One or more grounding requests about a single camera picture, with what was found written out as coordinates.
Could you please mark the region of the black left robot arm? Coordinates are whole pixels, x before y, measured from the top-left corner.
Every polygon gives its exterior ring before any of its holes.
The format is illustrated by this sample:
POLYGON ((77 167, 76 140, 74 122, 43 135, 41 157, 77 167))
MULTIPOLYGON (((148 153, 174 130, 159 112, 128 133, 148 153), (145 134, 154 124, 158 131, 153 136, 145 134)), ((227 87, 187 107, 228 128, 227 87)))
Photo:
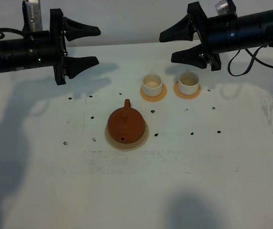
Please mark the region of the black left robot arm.
POLYGON ((66 76, 73 79, 99 64, 95 56, 69 57, 65 42, 100 34, 98 27, 75 22, 61 9, 50 10, 48 31, 0 28, 0 73, 51 66, 56 84, 63 85, 66 76))

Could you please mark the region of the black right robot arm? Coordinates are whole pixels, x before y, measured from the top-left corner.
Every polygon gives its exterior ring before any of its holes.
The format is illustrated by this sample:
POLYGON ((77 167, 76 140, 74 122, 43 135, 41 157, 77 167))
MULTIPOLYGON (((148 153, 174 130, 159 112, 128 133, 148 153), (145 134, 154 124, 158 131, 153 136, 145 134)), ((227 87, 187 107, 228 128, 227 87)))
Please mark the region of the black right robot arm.
POLYGON ((160 34, 160 42, 192 41, 197 33, 200 44, 172 54, 172 63, 192 65, 212 71, 221 69, 220 53, 273 47, 273 10, 238 17, 231 0, 216 4, 218 15, 208 18, 200 3, 188 4, 187 15, 160 34))

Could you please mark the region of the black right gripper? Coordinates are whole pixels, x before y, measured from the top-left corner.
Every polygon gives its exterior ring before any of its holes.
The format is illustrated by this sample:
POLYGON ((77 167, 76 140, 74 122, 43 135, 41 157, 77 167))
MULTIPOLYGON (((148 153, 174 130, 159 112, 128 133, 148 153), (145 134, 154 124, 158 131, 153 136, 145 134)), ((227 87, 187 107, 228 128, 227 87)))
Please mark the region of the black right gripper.
POLYGON ((188 5, 187 13, 178 23, 163 31, 160 34, 159 41, 193 41, 195 27, 201 44, 173 53, 171 62, 192 65, 200 69, 205 69, 207 68, 207 64, 210 64, 212 71, 219 71, 221 69, 220 56, 219 54, 213 54, 209 49, 207 32, 207 28, 209 27, 208 17, 198 1, 188 5))

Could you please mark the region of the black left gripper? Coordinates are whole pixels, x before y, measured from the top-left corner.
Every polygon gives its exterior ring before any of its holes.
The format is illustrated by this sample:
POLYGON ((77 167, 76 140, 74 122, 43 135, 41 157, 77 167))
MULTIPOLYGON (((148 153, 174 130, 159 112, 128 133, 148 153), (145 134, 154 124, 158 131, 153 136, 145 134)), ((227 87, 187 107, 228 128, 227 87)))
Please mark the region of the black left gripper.
POLYGON ((50 10, 50 36, 54 40, 56 64, 53 66, 57 85, 66 84, 65 76, 73 79, 81 72, 99 64, 95 56, 67 57, 65 37, 73 41, 83 37, 99 36, 101 31, 96 26, 85 25, 63 16, 61 9, 50 10))

